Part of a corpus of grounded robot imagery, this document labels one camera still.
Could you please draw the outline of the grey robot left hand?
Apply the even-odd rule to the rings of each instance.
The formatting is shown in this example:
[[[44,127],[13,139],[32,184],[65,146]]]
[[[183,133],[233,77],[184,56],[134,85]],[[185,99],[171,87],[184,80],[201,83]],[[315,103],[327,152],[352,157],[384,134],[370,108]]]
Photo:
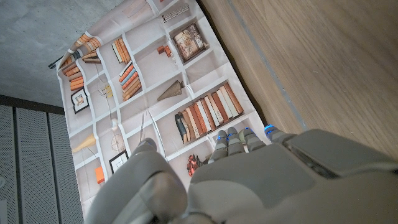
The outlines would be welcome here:
[[[396,223],[397,161],[342,136],[249,128],[218,133],[184,187],[142,140],[101,188],[86,223]]]

